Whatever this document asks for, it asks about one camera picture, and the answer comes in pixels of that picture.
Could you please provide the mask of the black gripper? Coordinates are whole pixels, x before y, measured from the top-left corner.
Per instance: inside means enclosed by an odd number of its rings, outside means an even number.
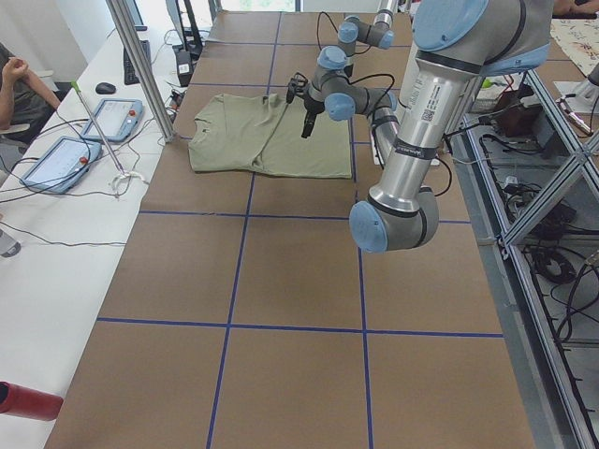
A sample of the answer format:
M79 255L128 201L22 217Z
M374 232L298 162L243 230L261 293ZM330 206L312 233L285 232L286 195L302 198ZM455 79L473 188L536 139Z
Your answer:
M313 133L316 117L324 111L324 103L312 98L310 95L305 95L303 97L303 104L306 109L306 115L301 137L309 138Z

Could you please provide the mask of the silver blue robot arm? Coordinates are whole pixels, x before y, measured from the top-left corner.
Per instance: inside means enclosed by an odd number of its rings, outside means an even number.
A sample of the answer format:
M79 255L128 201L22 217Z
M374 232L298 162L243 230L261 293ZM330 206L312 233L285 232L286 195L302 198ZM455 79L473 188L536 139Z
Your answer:
M358 16L347 16L337 32L338 43L354 48L363 43L379 49L388 49L394 40L392 24L398 11L398 1L380 1L373 23L363 22Z
M349 214L352 237L369 253L412 249L429 242L439 221L424 179L460 95L476 77L536 68L548 57L553 5L549 1L424 1L412 21L413 56L401 92L359 87L348 77L358 43L388 48L397 5L383 1L372 23L343 21L338 42L322 49L314 76L300 91L303 135L315 118L360 114L382 154L383 173Z

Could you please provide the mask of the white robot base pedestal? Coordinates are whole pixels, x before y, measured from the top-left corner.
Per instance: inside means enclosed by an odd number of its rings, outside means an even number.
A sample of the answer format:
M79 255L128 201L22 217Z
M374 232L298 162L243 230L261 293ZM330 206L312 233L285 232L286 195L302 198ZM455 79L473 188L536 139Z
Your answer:
M418 147L399 138L397 122L372 123L371 141L375 161L384 167L394 152L421 160L430 161L437 156L436 148Z

